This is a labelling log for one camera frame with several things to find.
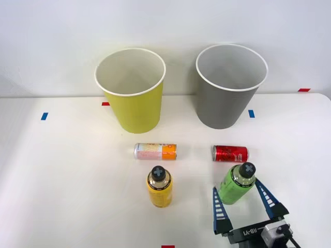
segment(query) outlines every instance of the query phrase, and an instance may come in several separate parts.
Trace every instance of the green bottle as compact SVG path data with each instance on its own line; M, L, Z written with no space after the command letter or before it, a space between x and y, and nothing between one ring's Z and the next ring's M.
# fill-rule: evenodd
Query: green bottle
M249 162L233 166L221 183L221 201L230 205L245 195L255 184L255 171L255 166Z

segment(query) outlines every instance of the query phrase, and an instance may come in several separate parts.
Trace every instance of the paper cup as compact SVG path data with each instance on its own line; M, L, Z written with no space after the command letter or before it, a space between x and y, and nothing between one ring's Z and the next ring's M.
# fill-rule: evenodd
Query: paper cup
M95 79L121 126L130 133L145 133L159 122L165 74L158 54L129 48L105 58Z
M268 75L261 55L235 44L210 46L198 55L195 66L200 76L197 115L215 129L235 124Z

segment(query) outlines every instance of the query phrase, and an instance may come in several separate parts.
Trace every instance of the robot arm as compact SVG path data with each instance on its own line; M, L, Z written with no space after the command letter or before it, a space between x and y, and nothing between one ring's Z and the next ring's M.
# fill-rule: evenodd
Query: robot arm
M288 240L291 240L295 247L300 248L292 237L293 232L290 226L283 220L283 216L289 213L286 207L258 179L256 179L255 185L270 219L232 230L230 218L214 187L214 233L228 237L229 242L238 243L239 248L285 248Z

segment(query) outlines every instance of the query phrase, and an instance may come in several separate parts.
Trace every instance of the blue tape marker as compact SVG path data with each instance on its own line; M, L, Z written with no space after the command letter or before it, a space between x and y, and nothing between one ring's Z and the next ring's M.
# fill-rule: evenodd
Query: blue tape marker
M47 116L48 116L48 113L43 113L41 120L46 120Z
M249 110L248 113L250 118L255 118L255 114L253 110Z

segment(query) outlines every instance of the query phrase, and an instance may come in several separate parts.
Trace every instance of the white table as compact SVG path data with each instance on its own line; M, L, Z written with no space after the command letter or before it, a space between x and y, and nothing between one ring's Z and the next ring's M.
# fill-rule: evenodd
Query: white table
M144 134L123 130L103 101L0 99L0 247L230 247L213 233L212 188L234 164L213 162L214 144L247 146L257 177L289 210L285 220L297 242L329 246L325 96L255 95L225 130L199 121L194 97L165 96L158 126ZM178 158L135 160L138 142L176 143ZM174 178L165 209L151 204L146 188L157 164ZM234 228L268 219L256 188L225 208Z

